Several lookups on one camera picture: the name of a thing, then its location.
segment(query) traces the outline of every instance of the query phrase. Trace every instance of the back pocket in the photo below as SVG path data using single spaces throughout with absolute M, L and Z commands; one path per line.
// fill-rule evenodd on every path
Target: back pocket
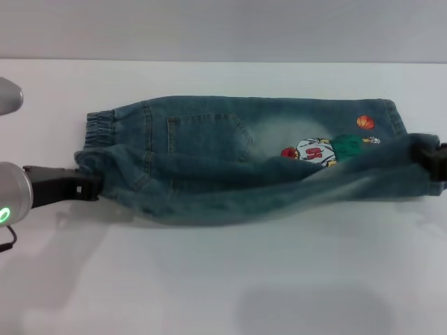
M 234 114 L 168 117 L 169 154 L 243 162 L 252 144 Z

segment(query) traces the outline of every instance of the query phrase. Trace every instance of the orange basketball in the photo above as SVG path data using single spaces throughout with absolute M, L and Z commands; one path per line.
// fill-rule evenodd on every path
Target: orange basketball
M 357 119 L 357 126 L 361 127 L 361 129 L 373 129 L 374 120 L 367 115 L 362 115 Z

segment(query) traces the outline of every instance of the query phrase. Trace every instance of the blue denim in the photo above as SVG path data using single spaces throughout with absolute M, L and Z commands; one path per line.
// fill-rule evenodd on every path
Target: blue denim
M 172 96 L 87 116 L 81 170 L 157 218 L 245 220 L 342 200 L 440 195 L 390 100 Z

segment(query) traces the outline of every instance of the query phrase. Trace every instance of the gray wall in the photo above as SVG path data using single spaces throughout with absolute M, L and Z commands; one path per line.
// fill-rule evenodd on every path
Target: gray wall
M 0 57 L 447 62 L 446 0 L 0 0 Z

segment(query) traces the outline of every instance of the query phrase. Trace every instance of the green indicator light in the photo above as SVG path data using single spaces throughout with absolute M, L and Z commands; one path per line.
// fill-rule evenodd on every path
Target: green indicator light
M 9 216 L 11 214 L 11 211 L 9 208 L 5 207 L 0 211 L 0 224 L 8 220 Z

